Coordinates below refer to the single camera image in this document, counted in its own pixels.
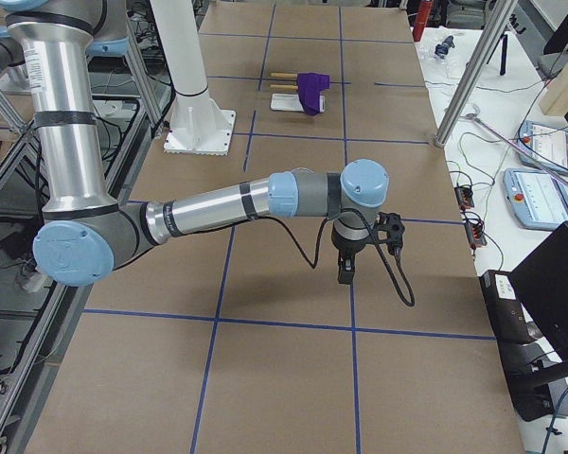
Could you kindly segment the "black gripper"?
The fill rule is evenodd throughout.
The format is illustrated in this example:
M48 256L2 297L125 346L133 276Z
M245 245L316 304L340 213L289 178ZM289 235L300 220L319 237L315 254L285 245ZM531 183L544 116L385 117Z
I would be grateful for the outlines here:
M330 237L338 251L338 283L352 285L356 270L355 255L365 247L365 239L349 239L341 236L337 231L332 231Z

